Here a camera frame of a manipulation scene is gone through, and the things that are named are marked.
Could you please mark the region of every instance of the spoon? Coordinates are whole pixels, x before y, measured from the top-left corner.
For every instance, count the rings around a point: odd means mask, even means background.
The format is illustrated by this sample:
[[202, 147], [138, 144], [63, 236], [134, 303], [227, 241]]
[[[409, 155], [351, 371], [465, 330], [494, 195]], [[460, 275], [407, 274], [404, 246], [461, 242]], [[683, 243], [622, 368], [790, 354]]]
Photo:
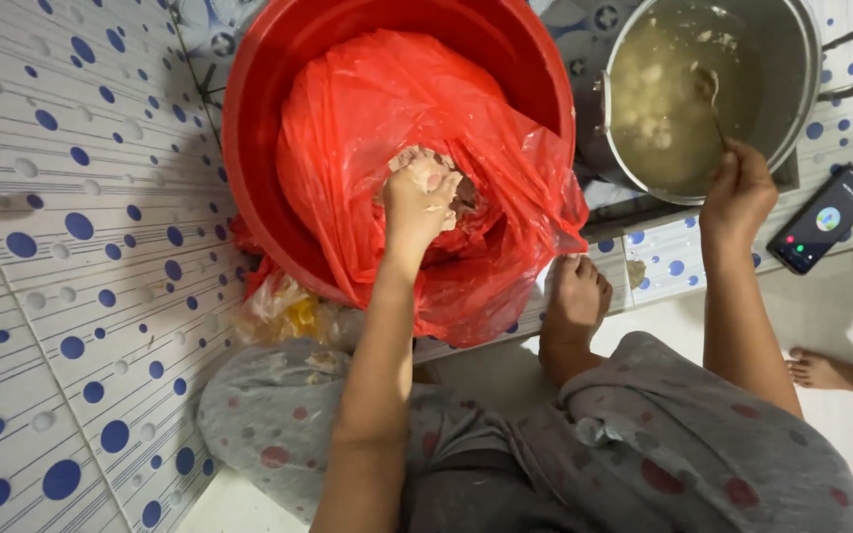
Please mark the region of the spoon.
[[693, 89], [697, 92], [697, 96], [700, 100], [709, 102], [710, 109], [713, 110], [713, 121], [717, 125], [717, 133], [719, 134], [719, 141], [722, 143], [723, 150], [729, 150], [729, 146], [726, 144], [726, 137], [722, 133], [722, 126], [719, 125], [719, 115], [717, 113], [717, 93], [719, 92], [719, 77], [717, 73], [715, 70], [700, 67], [696, 62], [690, 66], [690, 72], [696, 77]]

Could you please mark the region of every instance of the foot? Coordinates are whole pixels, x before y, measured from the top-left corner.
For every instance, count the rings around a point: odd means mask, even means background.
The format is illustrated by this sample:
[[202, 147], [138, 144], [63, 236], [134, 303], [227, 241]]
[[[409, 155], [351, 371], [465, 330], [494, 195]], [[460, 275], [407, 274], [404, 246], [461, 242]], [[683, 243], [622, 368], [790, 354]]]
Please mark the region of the foot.
[[614, 289], [584, 254], [563, 255], [553, 268], [541, 343], [589, 349], [591, 338], [608, 314]]
[[827, 357], [802, 348], [792, 348], [788, 354], [788, 373], [796, 385], [807, 389], [840, 389], [853, 391], [853, 385], [844, 378], [849, 362]]

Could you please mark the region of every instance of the white floor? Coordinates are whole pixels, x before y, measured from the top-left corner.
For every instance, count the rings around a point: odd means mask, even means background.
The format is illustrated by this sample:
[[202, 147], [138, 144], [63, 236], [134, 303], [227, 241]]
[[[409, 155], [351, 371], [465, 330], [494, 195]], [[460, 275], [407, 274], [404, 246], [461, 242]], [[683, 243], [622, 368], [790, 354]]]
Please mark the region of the white floor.
[[[779, 271], [761, 277], [760, 285], [784, 350], [804, 346], [853, 360], [853, 253], [824, 259], [805, 278]], [[645, 330], [700, 362], [702, 311], [703, 296], [694, 295], [611, 317], [592, 348], [608, 355], [623, 334]], [[523, 345], [500, 344], [433, 365], [444, 384], [514, 415], [538, 401], [550, 401], [553, 394], [539, 373], [532, 351], [537, 348], [538, 339]], [[799, 395], [806, 418], [853, 470], [853, 394], [800, 390]], [[224, 468], [183, 520], [179, 533], [306, 530], [237, 473]]]

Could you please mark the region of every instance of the red plastic basin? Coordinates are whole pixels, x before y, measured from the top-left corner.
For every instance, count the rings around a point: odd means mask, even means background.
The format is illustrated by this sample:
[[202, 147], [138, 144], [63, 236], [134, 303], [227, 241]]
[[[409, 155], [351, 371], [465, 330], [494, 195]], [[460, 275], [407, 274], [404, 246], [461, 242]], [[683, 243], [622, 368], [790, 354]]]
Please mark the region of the red plastic basin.
[[285, 272], [346, 303], [320, 244], [275, 172], [281, 103], [305, 65], [377, 29], [425, 33], [485, 68], [520, 113], [575, 150], [572, 90], [558, 49], [523, 0], [272, 0], [245, 34], [223, 109], [223, 153], [239, 211]]

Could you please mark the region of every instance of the mobile phone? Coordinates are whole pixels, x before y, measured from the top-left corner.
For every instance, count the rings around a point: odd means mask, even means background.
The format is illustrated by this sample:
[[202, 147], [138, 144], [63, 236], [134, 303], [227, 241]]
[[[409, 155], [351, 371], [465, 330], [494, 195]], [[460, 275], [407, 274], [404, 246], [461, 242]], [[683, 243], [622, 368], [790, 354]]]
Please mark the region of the mobile phone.
[[769, 242], [769, 253], [805, 275], [853, 226], [853, 165], [835, 172]]

